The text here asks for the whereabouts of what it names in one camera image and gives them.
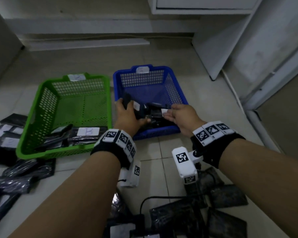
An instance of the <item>plastic basket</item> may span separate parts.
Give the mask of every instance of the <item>plastic basket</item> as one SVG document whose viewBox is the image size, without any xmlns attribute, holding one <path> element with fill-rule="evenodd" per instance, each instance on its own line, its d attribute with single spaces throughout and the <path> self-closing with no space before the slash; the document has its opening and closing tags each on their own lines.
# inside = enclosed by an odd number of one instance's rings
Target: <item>plastic basket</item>
<svg viewBox="0 0 298 238">
<path fill-rule="evenodd" d="M 149 73 L 137 73 L 139 67 L 149 67 Z M 188 104 L 172 69 L 166 66 L 133 66 L 131 69 L 116 71 L 113 81 L 116 101 L 126 91 L 142 103 Z M 180 129 L 176 125 L 154 128 L 137 133 L 133 139 L 140 140 L 179 132 Z"/>
<path fill-rule="evenodd" d="M 90 145 L 75 145 L 36 152 L 43 137 L 53 129 L 73 124 L 77 127 L 111 128 L 109 78 L 84 73 L 86 80 L 50 79 L 40 84 L 16 153 L 21 159 L 57 158 L 89 152 Z"/>
</svg>

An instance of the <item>wristband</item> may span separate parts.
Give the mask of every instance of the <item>wristband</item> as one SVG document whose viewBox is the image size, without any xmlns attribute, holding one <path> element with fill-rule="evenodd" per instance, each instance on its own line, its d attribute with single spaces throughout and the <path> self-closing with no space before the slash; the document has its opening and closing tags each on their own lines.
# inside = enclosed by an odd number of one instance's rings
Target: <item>wristband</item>
<svg viewBox="0 0 298 238">
<path fill-rule="evenodd" d="M 245 139 L 221 121 L 209 122 L 193 131 L 193 147 L 203 161 L 218 168 L 219 160 L 226 147 L 235 139 Z"/>
<path fill-rule="evenodd" d="M 129 169 L 136 150 L 136 145 L 129 134 L 123 130 L 112 128 L 100 137 L 91 154 L 98 151 L 111 152 L 119 159 L 121 167 Z"/>
</svg>

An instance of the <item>human hand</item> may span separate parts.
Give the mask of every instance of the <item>human hand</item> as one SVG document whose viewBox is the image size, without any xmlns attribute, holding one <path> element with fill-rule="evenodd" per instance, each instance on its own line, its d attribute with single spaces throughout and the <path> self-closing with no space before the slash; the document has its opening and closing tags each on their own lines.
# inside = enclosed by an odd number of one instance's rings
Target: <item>human hand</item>
<svg viewBox="0 0 298 238">
<path fill-rule="evenodd" d="M 195 109 L 190 105 L 172 104 L 171 108 L 163 114 L 164 118 L 178 125 L 181 133 L 187 137 L 192 137 L 195 129 L 206 124 L 198 117 Z"/>
<path fill-rule="evenodd" d="M 114 128 L 125 131 L 131 137 L 133 137 L 141 126 L 149 123 L 150 119 L 136 120 L 135 113 L 133 111 L 133 101 L 130 101 L 127 105 L 127 109 L 123 107 L 123 99 L 117 100 L 116 108 L 118 119 L 114 125 Z"/>
</svg>

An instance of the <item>cabinet drawer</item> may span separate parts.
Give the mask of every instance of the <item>cabinet drawer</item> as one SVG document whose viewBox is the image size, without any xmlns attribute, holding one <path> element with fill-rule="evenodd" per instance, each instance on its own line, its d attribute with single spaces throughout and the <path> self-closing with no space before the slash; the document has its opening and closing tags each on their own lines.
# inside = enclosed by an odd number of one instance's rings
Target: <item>cabinet drawer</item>
<svg viewBox="0 0 298 238">
<path fill-rule="evenodd" d="M 257 0 L 157 0 L 157 8 L 252 9 Z"/>
</svg>

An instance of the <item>white floor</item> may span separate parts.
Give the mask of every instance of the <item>white floor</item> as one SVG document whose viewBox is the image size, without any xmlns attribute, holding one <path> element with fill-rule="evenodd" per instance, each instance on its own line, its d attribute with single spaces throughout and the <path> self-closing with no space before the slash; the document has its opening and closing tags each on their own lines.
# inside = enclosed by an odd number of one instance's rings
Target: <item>white floor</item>
<svg viewBox="0 0 298 238">
<path fill-rule="evenodd" d="M 188 103 L 203 120 L 222 120 L 247 140 L 262 144 L 246 116 L 240 111 L 225 81 L 219 77 L 212 82 L 190 40 L 182 39 L 151 40 L 149 46 L 136 47 L 40 52 L 25 50 L 0 80 L 0 119 L 13 112 L 27 115 L 38 85 L 48 78 L 80 72 L 100 73 L 111 77 L 119 69 L 142 64 L 171 67 Z M 148 196 L 185 195 L 171 151 L 180 146 L 191 151 L 191 141 L 177 134 L 140 140 L 136 144 L 136 158 L 141 160 L 140 183 L 137 188 L 121 189 L 131 212 L 138 214 L 141 202 Z M 0 222 L 0 238 L 13 232 L 88 156 L 85 153 L 59 158 L 55 175 L 40 181 L 31 194 L 21 196 Z M 230 183 L 220 171 L 218 173 L 226 183 Z M 145 203 L 143 213 L 147 226 L 150 225 L 149 209 L 166 203 L 169 200 L 152 199 Z M 222 210 L 248 222 L 249 238 L 287 237 L 250 200 L 248 206 Z"/>
</svg>

